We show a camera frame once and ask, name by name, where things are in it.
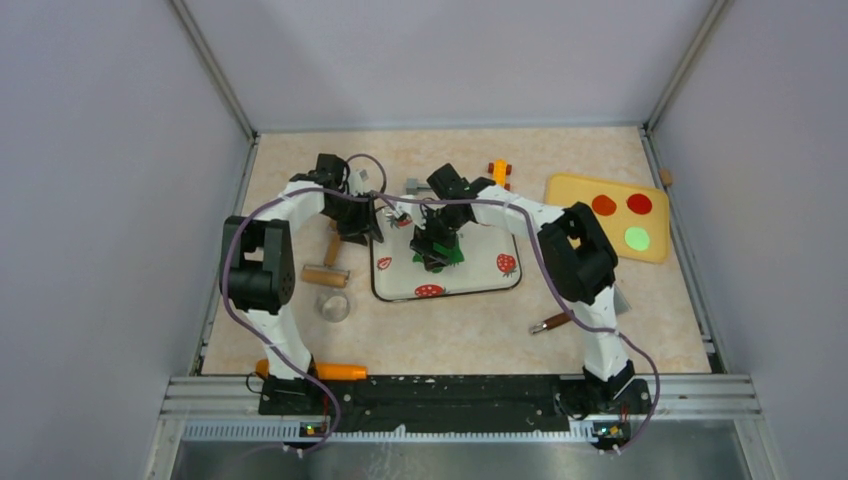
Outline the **green dough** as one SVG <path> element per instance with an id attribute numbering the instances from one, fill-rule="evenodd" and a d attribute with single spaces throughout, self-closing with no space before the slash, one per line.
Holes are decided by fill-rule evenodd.
<path id="1" fill-rule="evenodd" d="M 445 247 L 433 244 L 431 249 L 416 251 L 412 257 L 414 264 L 421 264 L 426 272 L 441 273 L 447 267 L 455 267 L 465 261 L 465 255 L 458 244 Z"/>

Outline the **wooden rolling pin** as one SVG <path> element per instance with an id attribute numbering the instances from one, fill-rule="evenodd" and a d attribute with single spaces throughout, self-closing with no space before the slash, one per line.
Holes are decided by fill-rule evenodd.
<path id="1" fill-rule="evenodd" d="M 305 264 L 300 279 L 308 284 L 344 289 L 350 278 L 350 271 L 336 266 L 342 247 L 342 238 L 337 231 L 337 222 L 328 224 L 329 243 L 320 264 Z"/>

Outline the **white strawberry tray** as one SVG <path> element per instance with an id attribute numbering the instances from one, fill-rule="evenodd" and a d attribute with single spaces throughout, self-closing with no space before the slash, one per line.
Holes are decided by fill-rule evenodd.
<path id="1" fill-rule="evenodd" d="M 371 251 L 374 295 L 386 302 L 423 300 L 509 290 L 522 278 L 514 237 L 497 228 L 468 223 L 458 232 L 462 259 L 429 272 L 410 248 L 414 224 L 384 207 L 377 214 L 384 241 Z"/>

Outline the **wooden handled scraper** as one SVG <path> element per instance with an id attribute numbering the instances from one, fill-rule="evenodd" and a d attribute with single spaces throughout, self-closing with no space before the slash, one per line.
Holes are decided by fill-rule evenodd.
<path id="1" fill-rule="evenodd" d="M 613 304 L 616 315 L 627 314 L 632 310 L 630 302 L 626 299 L 618 287 L 615 287 L 614 289 Z M 570 321 L 571 319 L 566 313 L 559 313 L 532 325 L 529 328 L 529 333 L 531 335 L 537 335 L 545 331 L 556 329 Z"/>

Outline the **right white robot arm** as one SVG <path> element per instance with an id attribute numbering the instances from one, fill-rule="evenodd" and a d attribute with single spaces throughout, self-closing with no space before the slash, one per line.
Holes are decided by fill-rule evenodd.
<path id="1" fill-rule="evenodd" d="M 618 256 L 592 208 L 538 203 L 486 178 L 468 181 L 451 164 L 427 183 L 436 196 L 409 214 L 410 248 L 428 271 L 458 264 L 459 231 L 468 223 L 524 236 L 555 299 L 584 333 L 583 372 L 589 404 L 612 412 L 627 397 L 634 366 L 620 337 L 615 311 Z"/>

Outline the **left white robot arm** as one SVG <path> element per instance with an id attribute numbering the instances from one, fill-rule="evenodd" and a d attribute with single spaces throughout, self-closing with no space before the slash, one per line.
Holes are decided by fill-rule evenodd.
<path id="1" fill-rule="evenodd" d="M 297 413 L 319 404 L 313 355 L 298 330 L 290 302 L 298 274 L 293 236 L 308 220 L 325 216 L 344 242 L 381 243 L 375 199 L 349 162 L 322 153 L 314 168 L 294 175 L 274 199 L 246 216 L 226 219 L 219 289 L 231 318 L 263 346 L 268 375 L 286 382 L 283 401 Z"/>

